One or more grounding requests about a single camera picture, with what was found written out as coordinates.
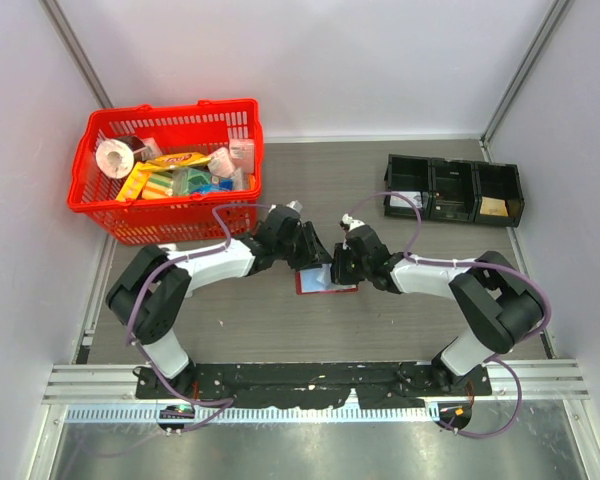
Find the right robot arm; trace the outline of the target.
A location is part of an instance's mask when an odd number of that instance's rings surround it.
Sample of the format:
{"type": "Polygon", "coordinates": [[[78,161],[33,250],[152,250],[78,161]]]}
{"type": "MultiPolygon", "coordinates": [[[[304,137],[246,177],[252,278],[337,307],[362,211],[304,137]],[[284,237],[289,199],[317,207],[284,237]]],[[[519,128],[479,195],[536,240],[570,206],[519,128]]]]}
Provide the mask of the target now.
{"type": "Polygon", "coordinates": [[[457,393],[473,370],[508,353],[550,317],[546,295],[495,251],[466,260],[392,253],[364,222],[346,215],[340,226],[344,241],[334,247],[333,283],[368,281],[379,291],[457,303],[467,329],[431,361],[431,380],[442,394],[457,393]]]}

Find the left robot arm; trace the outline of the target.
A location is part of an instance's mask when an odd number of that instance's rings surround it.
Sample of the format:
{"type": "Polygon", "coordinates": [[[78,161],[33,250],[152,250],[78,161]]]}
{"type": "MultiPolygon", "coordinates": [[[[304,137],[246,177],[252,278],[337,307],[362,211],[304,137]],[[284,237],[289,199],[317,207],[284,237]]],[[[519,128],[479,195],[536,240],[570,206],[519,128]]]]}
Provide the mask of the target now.
{"type": "Polygon", "coordinates": [[[196,367],[174,331],[184,300],[202,287],[253,276],[277,261],[296,272],[332,262],[313,224],[293,205],[274,205],[253,230],[209,247],[143,247],[111,287],[106,305],[124,325],[125,343],[150,362],[160,388],[173,398],[190,397],[196,367]]]}

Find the red leather card holder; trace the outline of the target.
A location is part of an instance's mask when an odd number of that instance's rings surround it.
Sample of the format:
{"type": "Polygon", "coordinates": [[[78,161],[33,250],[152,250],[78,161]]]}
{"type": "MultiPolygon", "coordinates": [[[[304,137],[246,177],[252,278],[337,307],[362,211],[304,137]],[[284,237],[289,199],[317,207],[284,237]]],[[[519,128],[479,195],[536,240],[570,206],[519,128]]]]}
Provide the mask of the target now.
{"type": "Polygon", "coordinates": [[[296,273],[296,293],[307,294],[333,294],[357,292],[356,285],[339,285],[331,280],[331,265],[323,264],[320,267],[301,270],[296,273]]]}

